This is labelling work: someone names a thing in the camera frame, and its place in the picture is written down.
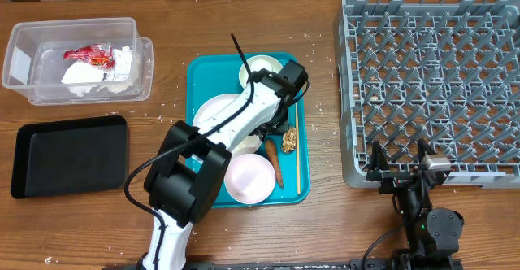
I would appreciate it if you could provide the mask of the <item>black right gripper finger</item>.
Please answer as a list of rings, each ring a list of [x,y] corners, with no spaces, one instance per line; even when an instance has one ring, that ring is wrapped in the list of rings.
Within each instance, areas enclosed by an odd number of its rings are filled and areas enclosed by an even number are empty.
[[[369,171],[374,172],[376,170],[388,171],[389,166],[383,152],[383,147],[379,144],[378,141],[373,141],[372,154],[369,161]]]
[[[424,138],[417,140],[418,160],[420,164],[433,164],[436,160],[436,152]]]

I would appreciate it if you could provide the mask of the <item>white tissue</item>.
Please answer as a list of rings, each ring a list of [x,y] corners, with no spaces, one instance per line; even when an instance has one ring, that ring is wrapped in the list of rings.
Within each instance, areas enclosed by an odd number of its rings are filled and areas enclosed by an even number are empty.
[[[105,73],[104,81],[124,81],[129,78],[132,66],[132,49],[124,46],[122,49],[113,50],[115,59],[114,67]]]

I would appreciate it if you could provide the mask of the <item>red snack wrapper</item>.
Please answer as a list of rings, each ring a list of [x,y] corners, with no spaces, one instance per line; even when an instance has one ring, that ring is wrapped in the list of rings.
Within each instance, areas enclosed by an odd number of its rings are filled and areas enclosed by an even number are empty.
[[[63,58],[79,59],[84,63],[102,69],[112,69],[115,66],[113,48],[109,43],[96,43],[67,50],[64,52]]]

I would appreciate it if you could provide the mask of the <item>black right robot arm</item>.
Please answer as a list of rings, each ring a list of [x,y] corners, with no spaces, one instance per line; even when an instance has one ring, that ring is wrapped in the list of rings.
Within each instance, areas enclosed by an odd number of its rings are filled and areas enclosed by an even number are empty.
[[[462,269],[452,255],[459,251],[459,238],[465,223],[463,216],[447,208],[434,208],[429,191],[442,185],[451,172],[451,162],[417,140],[419,164],[411,171],[391,172],[379,142],[372,144],[368,181],[379,183],[380,194],[391,194],[394,210],[402,224],[374,241],[364,253],[361,269]],[[403,231],[406,249],[395,250],[389,259],[377,261],[370,253],[386,238]]]

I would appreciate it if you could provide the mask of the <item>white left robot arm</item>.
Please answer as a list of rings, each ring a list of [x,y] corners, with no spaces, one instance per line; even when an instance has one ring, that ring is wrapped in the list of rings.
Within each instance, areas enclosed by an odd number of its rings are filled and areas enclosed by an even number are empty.
[[[189,234],[214,205],[232,151],[249,135],[276,130],[310,85],[306,68],[292,59],[279,72],[247,74],[237,99],[199,124],[175,122],[158,154],[124,182],[127,200],[154,218],[149,250],[137,269],[184,268]]]

